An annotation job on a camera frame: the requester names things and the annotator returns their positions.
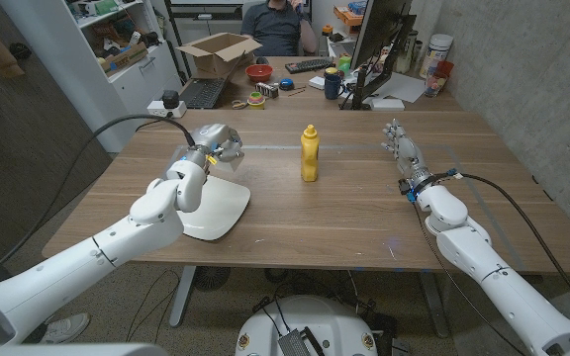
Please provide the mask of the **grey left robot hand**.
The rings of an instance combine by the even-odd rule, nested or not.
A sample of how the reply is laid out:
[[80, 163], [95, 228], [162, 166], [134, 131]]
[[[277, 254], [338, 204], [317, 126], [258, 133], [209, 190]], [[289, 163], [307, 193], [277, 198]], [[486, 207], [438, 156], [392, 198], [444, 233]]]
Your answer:
[[191, 133], [194, 140], [182, 156], [187, 160], [207, 169], [213, 165], [216, 169], [235, 172], [240, 166], [244, 153], [242, 140], [238, 132], [225, 124], [210, 124]]

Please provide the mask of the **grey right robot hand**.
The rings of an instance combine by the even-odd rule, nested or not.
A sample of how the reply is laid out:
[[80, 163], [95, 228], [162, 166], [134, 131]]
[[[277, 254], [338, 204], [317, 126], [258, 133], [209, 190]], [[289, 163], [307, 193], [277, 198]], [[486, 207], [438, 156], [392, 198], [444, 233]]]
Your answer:
[[391, 152], [397, 161], [398, 170], [407, 180], [412, 191], [418, 193], [433, 180], [421, 150], [409, 138], [397, 119], [388, 123], [382, 130], [386, 141], [382, 147]]

